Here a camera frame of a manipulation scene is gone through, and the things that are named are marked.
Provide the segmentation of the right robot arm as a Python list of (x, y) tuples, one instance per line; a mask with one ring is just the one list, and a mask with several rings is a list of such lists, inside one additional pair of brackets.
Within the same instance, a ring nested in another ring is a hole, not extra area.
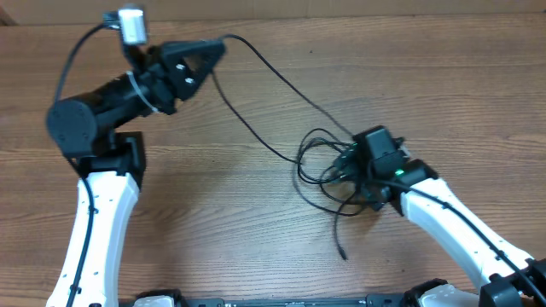
[(464, 271), (474, 293), (444, 279), (412, 287), (396, 306), (543, 306), (545, 262), (511, 244), (472, 213), (448, 183), (384, 126), (356, 134), (333, 163), (333, 179), (353, 182), (355, 196), (396, 212), (427, 232)]

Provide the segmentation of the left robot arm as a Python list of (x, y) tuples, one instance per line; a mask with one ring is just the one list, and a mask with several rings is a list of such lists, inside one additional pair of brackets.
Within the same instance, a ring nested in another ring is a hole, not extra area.
[(143, 135), (118, 128), (152, 113), (171, 115), (225, 52), (219, 39), (130, 47), (132, 70), (50, 108), (46, 125), (76, 171), (77, 213), (49, 306), (118, 305), (119, 266), (146, 170)]

